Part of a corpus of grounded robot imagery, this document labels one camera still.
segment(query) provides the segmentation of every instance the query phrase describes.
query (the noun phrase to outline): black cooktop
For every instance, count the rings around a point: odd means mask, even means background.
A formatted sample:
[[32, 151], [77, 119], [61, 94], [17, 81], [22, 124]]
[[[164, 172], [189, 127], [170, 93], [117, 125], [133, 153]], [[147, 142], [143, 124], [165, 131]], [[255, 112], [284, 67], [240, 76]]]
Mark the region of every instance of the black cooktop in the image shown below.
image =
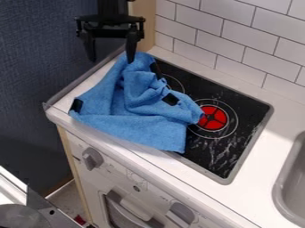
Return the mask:
[[188, 127], [181, 156], [227, 179], [260, 134], [270, 106], [166, 62], [157, 64], [169, 87], [188, 94], [206, 114]]

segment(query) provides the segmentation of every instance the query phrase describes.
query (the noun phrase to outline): blue towel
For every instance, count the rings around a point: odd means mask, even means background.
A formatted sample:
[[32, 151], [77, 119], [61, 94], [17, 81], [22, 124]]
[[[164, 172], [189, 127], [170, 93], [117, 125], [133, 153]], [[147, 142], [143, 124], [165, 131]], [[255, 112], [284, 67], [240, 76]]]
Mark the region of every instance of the blue towel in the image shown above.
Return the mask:
[[[136, 53], [128, 64], [122, 55], [103, 80], [77, 98], [81, 108], [69, 114], [119, 138], [184, 153], [186, 127], [198, 123], [202, 110], [187, 95], [169, 90], [166, 80], [151, 71], [154, 62], [151, 55]], [[162, 100], [169, 93], [177, 104]]]

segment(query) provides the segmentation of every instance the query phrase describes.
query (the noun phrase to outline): red burner ring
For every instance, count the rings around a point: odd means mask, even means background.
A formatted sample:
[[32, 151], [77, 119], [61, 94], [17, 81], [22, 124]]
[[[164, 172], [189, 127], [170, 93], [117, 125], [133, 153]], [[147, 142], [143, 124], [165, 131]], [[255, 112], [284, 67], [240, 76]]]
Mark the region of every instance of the red burner ring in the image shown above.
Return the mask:
[[227, 125], [227, 114], [218, 106], [204, 105], [202, 111], [205, 113], [198, 125], [204, 130], [218, 131]]

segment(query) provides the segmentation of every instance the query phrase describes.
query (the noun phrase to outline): sink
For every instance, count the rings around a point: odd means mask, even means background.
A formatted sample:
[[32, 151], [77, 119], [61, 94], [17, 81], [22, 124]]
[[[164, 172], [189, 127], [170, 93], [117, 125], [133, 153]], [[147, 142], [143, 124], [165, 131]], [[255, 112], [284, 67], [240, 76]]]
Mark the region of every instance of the sink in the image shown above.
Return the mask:
[[305, 132], [296, 138], [272, 194], [279, 212], [305, 227]]

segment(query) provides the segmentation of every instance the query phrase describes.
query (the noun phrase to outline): dark wall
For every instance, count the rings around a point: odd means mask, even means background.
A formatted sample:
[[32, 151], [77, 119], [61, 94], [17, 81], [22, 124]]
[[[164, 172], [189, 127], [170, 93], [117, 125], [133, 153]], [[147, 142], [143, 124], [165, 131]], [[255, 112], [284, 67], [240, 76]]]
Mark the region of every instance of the dark wall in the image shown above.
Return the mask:
[[[54, 124], [42, 102], [94, 64], [75, 36], [74, 16], [96, 12], [93, 0], [0, 1], [0, 165], [52, 188], [70, 174]], [[120, 45], [97, 42], [98, 61]]]

